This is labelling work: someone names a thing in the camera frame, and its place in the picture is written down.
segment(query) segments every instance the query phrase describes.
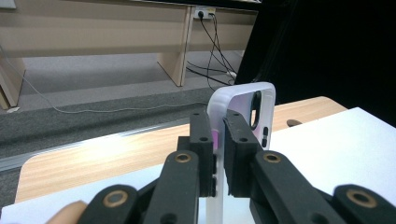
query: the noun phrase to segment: power outlet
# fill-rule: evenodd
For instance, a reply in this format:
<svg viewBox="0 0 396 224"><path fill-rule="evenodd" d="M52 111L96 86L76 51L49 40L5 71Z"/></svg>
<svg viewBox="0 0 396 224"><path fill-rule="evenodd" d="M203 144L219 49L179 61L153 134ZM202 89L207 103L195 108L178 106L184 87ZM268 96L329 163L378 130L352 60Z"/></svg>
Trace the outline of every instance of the power outlet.
<svg viewBox="0 0 396 224"><path fill-rule="evenodd" d="M202 11L204 13L203 19L211 20L211 19L213 19L213 17L210 16L209 13L215 14L216 9L214 7L196 7L195 8L195 13L194 13L194 18L195 19L200 19L199 16L198 16L198 13L200 11Z"/></svg>

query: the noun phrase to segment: electrical cable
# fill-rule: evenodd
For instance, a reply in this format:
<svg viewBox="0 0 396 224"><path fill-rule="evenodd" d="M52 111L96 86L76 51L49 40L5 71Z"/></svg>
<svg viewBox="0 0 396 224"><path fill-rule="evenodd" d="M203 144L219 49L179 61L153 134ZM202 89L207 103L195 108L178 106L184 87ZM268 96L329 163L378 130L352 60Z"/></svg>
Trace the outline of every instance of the electrical cable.
<svg viewBox="0 0 396 224"><path fill-rule="evenodd" d="M115 112L121 112L121 111L125 111L125 110L153 110L153 109L159 109L162 107L182 107L182 106L186 106L186 105L207 105L207 103L205 102L193 102L190 104L184 104L184 105L159 105L159 106L154 106L154 107L148 107L148 108L122 108L122 109L114 109L114 110L79 110L79 111L65 111L62 109L59 109L58 107L54 106L50 100L44 96L41 92L39 92L33 85L32 83L30 83L29 80L27 80L24 75L26 73L26 70L24 70L23 75L20 74L20 72L18 71L18 69L8 60L8 57L6 55L6 53L3 51L2 46L0 45L0 51L1 54L3 55L3 57L6 59L6 62L8 63L8 65L27 83L29 84L29 86L38 94L40 95L47 103L48 105L50 105L54 110L60 112L60 113L64 113L64 114L80 114L80 113L115 113Z"/></svg>
<svg viewBox="0 0 396 224"><path fill-rule="evenodd" d="M221 64L223 67L226 68L226 65L224 65L224 64L218 59L218 57L216 57L215 54L213 54L213 57L218 61L219 64ZM229 76L229 77L231 77L233 80L235 80L235 78L231 75L230 72L225 72L225 73L226 73L227 76Z"/></svg>
<svg viewBox="0 0 396 224"><path fill-rule="evenodd" d="M190 63L189 61L187 61L187 63L189 63L190 65L192 65L192 66L194 66L194 67L197 67L197 68L206 69L206 68L204 68L204 67L201 67L201 66L198 66L198 65L196 65L196 64ZM209 70L210 70L210 71L215 71L215 72L227 73L226 71L222 71L222 70L219 70L219 69L209 68Z"/></svg>
<svg viewBox="0 0 396 224"><path fill-rule="evenodd" d="M219 43L219 36L218 36L218 20L216 19L215 14L210 13L209 15L212 16L212 18L213 18L213 25L214 25L214 27L215 27L215 43L214 43L214 45L216 45L216 39L217 39L217 40L218 40L218 49L219 49L219 53L220 53L221 59L222 59L223 64L224 64L223 66L224 66L225 69L227 70L227 73L231 75L230 69L227 67L227 64L224 62L224 57L223 57L223 55L222 55L222 53L221 53L221 48L220 48L220 43Z"/></svg>
<svg viewBox="0 0 396 224"><path fill-rule="evenodd" d="M216 49L219 51L220 56L221 56L222 58L224 58L225 62L227 62L228 65L230 65L230 63L228 62L227 58L225 58L225 56L222 54L221 49L216 45L216 42L213 40L212 36L211 36L211 35L209 34L209 32L206 30L206 27L205 27L205 25L204 25L202 19L201 19L201 24L202 24L202 26L204 27L204 30L206 31L206 34L209 36L210 40L211 40L212 43L215 45Z"/></svg>
<svg viewBox="0 0 396 224"><path fill-rule="evenodd" d="M190 69L190 68L186 68L186 69L189 70L190 72L192 72L192 73L198 75L198 76L207 77L205 74L199 73L199 72L194 71L194 70L192 70L192 69ZM231 86L230 84L225 83L225 82L223 82L223 81L220 81L220 80L218 80L218 79L215 79L215 78L213 78L213 77L208 77L208 78L209 78L209 79L212 79L212 80L214 80L214 81L217 81L218 83L221 83L221 84L223 84L223 85Z"/></svg>
<svg viewBox="0 0 396 224"><path fill-rule="evenodd" d="M210 57L209 57L209 62L207 63L207 68L206 68L206 81L207 81L207 85L210 87L210 89L212 89L212 91L215 91L211 86L210 86L210 82L209 82L209 67L210 67L210 62L212 61L212 57L213 57L213 50L215 49L215 45L212 46L212 50L210 50Z"/></svg>

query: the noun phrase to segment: white sheet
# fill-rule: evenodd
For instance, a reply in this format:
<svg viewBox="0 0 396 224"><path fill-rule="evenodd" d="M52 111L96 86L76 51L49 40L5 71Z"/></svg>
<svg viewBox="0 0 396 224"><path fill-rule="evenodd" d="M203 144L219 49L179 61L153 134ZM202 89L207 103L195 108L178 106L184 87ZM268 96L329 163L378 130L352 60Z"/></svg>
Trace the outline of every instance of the white sheet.
<svg viewBox="0 0 396 224"><path fill-rule="evenodd" d="M329 194L335 186L357 184L396 205L396 129L360 108L273 133L270 148L286 155L314 187ZM108 186L140 189L161 169L154 166L12 204L3 208L1 223L44 223L65 205L88 203ZM247 199L226 197L224 209L224 223L253 223ZM199 223L205 223L204 199L199 211Z"/></svg>

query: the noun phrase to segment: black cable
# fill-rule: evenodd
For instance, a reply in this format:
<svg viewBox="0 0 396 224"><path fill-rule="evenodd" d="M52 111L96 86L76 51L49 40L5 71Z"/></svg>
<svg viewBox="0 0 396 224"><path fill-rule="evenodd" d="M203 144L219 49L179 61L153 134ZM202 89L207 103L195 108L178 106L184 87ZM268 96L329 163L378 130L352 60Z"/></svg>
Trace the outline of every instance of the black cable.
<svg viewBox="0 0 396 224"><path fill-rule="evenodd" d="M214 26L215 26L215 42L216 42L216 39L217 39L217 40L218 40L219 53L220 53L221 59L222 59L222 61L223 61L223 63L224 63L223 66L225 67L225 69L227 69L227 73L230 74L231 78L232 78L233 80L235 80L235 79L233 78L233 76L231 75L230 69L227 67L227 64L224 62L224 59L225 59L225 60L227 60L227 59L224 57L224 55L223 55L222 52L221 52L220 42L219 42L219 36L218 36L218 19L216 18L215 14L211 13L210 15L211 15L212 18L213 18L213 24L214 24Z"/></svg>
<svg viewBox="0 0 396 224"><path fill-rule="evenodd" d="M204 25L204 23L203 23L202 20L201 20L201 24L202 24L202 26L204 27L204 30L206 31L206 34L209 36L210 40L212 41L212 43L214 44L214 46L216 47L216 49L219 51L221 57L223 57L224 60L225 60L225 62L227 62L227 64L230 65L230 63L228 62L227 58L225 58L225 56L222 54L221 49L216 45L216 42L213 40L212 36L211 36L211 35L209 34L209 32L206 30L206 27L205 27L205 25Z"/></svg>
<svg viewBox="0 0 396 224"><path fill-rule="evenodd" d="M218 19L216 18L215 14L210 14L210 15L213 17L213 20L216 22L215 31L216 31L216 36L218 37L218 46L219 46L219 52L220 52L221 58L223 59L223 62L225 60L227 62L227 64L230 66L231 70L233 70L233 72L236 73L235 70L233 69L233 67L231 66L231 64L228 62L228 60L225 58L225 56L221 52L220 43L219 43L219 36L218 36Z"/></svg>
<svg viewBox="0 0 396 224"><path fill-rule="evenodd" d="M197 68L206 69L206 68L204 68L204 67L201 67L201 66L198 66L198 65L196 65L196 64L190 63L189 61L187 61L187 63L189 63L190 65L192 65L192 66L194 66L194 67L197 67ZM210 70L210 71L215 71L215 72L227 73L226 71L222 71L222 70L219 70L219 69L209 68L209 70Z"/></svg>
<svg viewBox="0 0 396 224"><path fill-rule="evenodd" d="M212 50L210 50L209 62L207 63L207 68L206 68L206 81L207 81L207 85L210 87L210 89L212 89L212 91L215 91L210 86L210 82L209 82L209 67L210 67L210 62L212 61L212 57L213 57L213 50L215 50L215 44L213 44Z"/></svg>
<svg viewBox="0 0 396 224"><path fill-rule="evenodd" d="M214 27L215 27L215 42L216 42L216 39L217 39L217 40L218 40L219 53L220 53L221 59L222 59L222 61L223 61L223 66L224 66L225 69L227 70L227 73L228 73L228 74L231 74L230 70L229 70L228 67L227 67L227 64L224 62L224 57L222 57L222 55L221 55L221 48L220 48L219 36L218 36L218 20L216 19L215 14L211 13L210 15L211 15L212 18L213 18L213 25L214 25Z"/></svg>
<svg viewBox="0 0 396 224"><path fill-rule="evenodd" d="M189 70L190 72L196 74L196 75L201 76L201 77L208 77L207 75L202 74L202 73L199 73L199 72L197 72L197 71L194 71L194 70L192 70L192 69L190 69L190 68L186 68L186 69ZM214 81L217 81L218 83L221 83L221 84L223 84L223 85L231 86L230 84L225 83L225 82L223 82L223 81L220 81L220 80L218 80L218 79L215 79L215 78L213 78L213 77L208 77L208 78L209 78L209 79L212 79L212 80L214 80Z"/></svg>
<svg viewBox="0 0 396 224"><path fill-rule="evenodd" d="M222 63L222 62L218 59L218 57L216 57L215 54L213 54L213 57L218 61L219 64L221 64L223 67L225 67L225 64Z"/></svg>

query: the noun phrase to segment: table surface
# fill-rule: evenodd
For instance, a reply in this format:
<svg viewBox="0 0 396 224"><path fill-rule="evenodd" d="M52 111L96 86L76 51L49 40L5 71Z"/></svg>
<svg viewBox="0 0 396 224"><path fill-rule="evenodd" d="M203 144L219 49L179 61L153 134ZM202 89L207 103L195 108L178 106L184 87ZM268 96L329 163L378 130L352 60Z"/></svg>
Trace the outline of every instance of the table surface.
<svg viewBox="0 0 396 224"><path fill-rule="evenodd" d="M277 105L272 131L288 128L288 119L305 123L345 110L326 97ZM15 203L163 163L177 149L177 138L188 135L190 125L185 124L129 136L105 136L34 156L21 168Z"/></svg>

